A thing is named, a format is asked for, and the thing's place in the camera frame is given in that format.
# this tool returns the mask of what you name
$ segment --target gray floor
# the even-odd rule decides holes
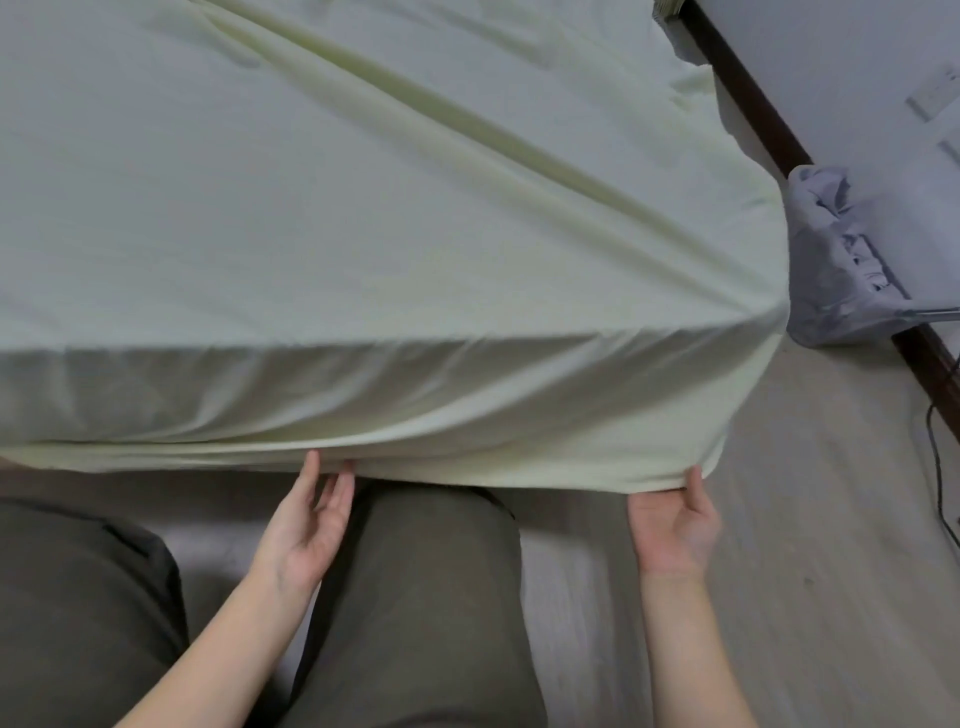
[[[722,107],[747,153],[772,169],[726,94]],[[932,513],[924,407],[887,345],[784,342],[736,418],[710,480],[727,523],[710,586],[761,724],[960,724],[960,561]],[[960,447],[938,427],[960,492]],[[163,535],[194,631],[243,573],[287,486],[260,474],[0,473],[0,494],[125,515]],[[651,725],[622,498],[507,498],[522,524],[524,604],[551,724]],[[949,508],[960,514],[960,498]]]

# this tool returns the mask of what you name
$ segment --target bed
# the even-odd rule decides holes
[[[787,316],[651,0],[0,8],[0,458],[675,487]]]

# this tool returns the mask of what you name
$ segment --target dark wooden trim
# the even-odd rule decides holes
[[[804,145],[790,131],[790,127],[700,5],[695,0],[686,0],[680,10],[680,19],[782,174],[786,177],[794,167],[812,164],[813,160]]]
[[[794,167],[812,163],[804,145],[696,0],[684,2],[680,19],[782,174],[786,177]],[[893,340],[900,356],[936,404],[954,437],[960,441],[960,379],[949,377],[953,357],[940,337],[931,327],[921,326],[899,333]]]

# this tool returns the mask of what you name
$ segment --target electrical cord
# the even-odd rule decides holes
[[[930,398],[930,406],[926,409],[926,435],[930,438],[930,448],[933,450],[933,467],[937,474],[937,516],[940,518],[940,524],[947,530],[953,544],[957,548],[960,548],[960,539],[957,538],[956,532],[950,527],[947,518],[944,516],[944,468],[940,462],[940,449],[937,447],[937,438],[933,434],[933,411],[936,408],[935,395],[939,394],[950,384],[958,371],[960,371],[960,356],[957,356],[953,361],[953,366],[950,367],[947,376],[944,377],[944,382],[934,391],[934,397]]]

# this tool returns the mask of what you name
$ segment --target olive green pants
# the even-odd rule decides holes
[[[376,483],[324,579],[284,728],[545,726],[516,525],[467,489]],[[187,647],[155,535],[0,500],[0,706],[18,728],[108,728]]]

